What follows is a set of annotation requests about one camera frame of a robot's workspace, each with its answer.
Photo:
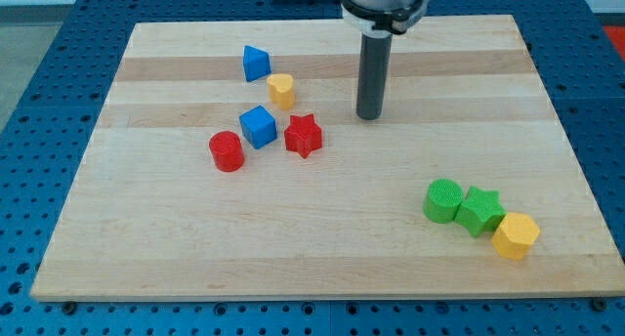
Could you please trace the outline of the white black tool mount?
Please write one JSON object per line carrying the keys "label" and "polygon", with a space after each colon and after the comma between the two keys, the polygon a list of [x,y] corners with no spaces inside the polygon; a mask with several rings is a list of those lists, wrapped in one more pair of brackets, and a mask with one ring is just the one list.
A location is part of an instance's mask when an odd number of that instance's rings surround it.
{"label": "white black tool mount", "polygon": [[433,0],[342,0],[343,19],[371,38],[402,35]]}

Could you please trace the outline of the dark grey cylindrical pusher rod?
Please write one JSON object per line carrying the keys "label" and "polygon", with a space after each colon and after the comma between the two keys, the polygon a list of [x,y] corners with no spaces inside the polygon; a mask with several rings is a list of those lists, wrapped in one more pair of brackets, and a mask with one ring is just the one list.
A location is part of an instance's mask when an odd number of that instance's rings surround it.
{"label": "dark grey cylindrical pusher rod", "polygon": [[392,40],[361,36],[355,108],[361,119],[375,120],[382,113]]}

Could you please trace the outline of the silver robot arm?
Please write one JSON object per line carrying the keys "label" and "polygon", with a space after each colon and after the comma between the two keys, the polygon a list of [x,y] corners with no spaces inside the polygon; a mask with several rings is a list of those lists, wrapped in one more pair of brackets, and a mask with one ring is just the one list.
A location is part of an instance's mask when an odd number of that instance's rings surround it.
{"label": "silver robot arm", "polygon": [[342,0],[343,19],[361,34],[355,102],[364,120],[380,117],[385,98],[392,41],[428,11],[433,0]]}

